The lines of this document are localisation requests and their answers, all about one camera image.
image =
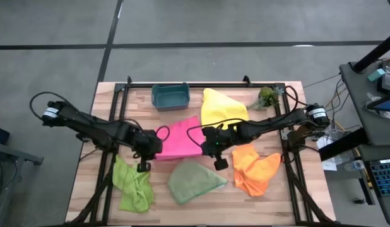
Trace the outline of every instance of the keyboard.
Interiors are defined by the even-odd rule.
[[[390,159],[370,161],[369,166],[378,195],[390,196]]]

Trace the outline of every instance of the blue plastic bin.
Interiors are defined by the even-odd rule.
[[[151,102],[158,111],[183,110],[188,108],[189,85],[163,86],[151,88]]]

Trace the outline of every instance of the sage green towel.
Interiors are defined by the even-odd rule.
[[[138,173],[116,156],[112,183],[122,191],[119,209],[131,212],[146,212],[154,201],[149,184],[150,172]]]
[[[168,180],[168,187],[178,204],[227,184],[227,180],[195,161],[183,161]]]

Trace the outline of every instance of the wooden tabletop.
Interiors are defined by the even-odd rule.
[[[297,90],[300,101],[305,102],[301,82],[285,83],[292,85]],[[109,118],[114,85],[115,83],[98,84],[92,115],[102,119]],[[157,112],[151,104],[150,88],[130,88],[125,117],[137,120],[144,129],[156,129],[161,125],[169,125],[194,115],[201,119],[203,90],[204,88],[191,88],[191,101],[188,109],[174,112]],[[215,90],[242,102],[244,105],[250,105],[256,100],[259,92],[259,88],[215,88]],[[291,99],[289,101],[292,109],[294,102]],[[259,112],[250,110],[249,116],[251,120],[263,120],[268,117],[274,117],[275,110],[274,108]],[[253,141],[252,144],[261,158],[265,158],[273,153],[282,153],[278,131],[263,134],[259,139]],[[309,142],[308,145],[316,146],[313,142]],[[93,144],[85,144],[81,155],[83,156],[93,149]],[[109,212],[109,224],[294,224],[285,166],[283,164],[280,166],[276,175],[269,181],[268,189],[263,196],[249,197],[245,192],[234,186],[231,155],[233,149],[230,148],[223,153],[223,157],[229,162],[229,168],[217,172],[217,174],[228,180],[228,184],[223,188],[201,195],[183,206],[175,203],[167,187],[170,174],[182,160],[152,161],[150,183],[153,187],[155,202],[151,205],[150,210],[141,214],[118,210],[121,191],[114,188]],[[133,153],[125,146],[120,147],[119,154],[128,165],[133,165],[138,161],[132,158]],[[328,217],[335,219],[319,154],[305,149],[300,155],[309,194]],[[97,151],[87,156],[79,164],[66,221],[75,218],[94,193],[100,159],[101,151]],[[213,158],[202,156],[190,159],[198,161],[210,170],[215,170],[213,166],[215,159]],[[104,197],[105,193],[100,200],[98,219],[102,216]],[[300,194],[298,194],[298,203],[302,217],[305,217]]]

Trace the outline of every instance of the succulent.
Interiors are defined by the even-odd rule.
[[[283,94],[283,89],[275,87],[273,90],[269,87],[262,87],[258,93],[258,100],[247,108],[252,110],[264,110],[270,106],[279,105],[279,96]]]

